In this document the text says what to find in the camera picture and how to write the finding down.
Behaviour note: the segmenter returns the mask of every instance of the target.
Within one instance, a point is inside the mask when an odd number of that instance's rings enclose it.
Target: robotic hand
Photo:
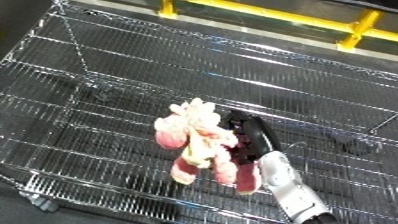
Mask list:
[[[316,193],[301,179],[282,152],[273,130],[260,117],[232,111],[222,127],[233,130],[241,143],[234,149],[239,159],[258,161],[263,187],[269,189],[292,223],[337,224]]]

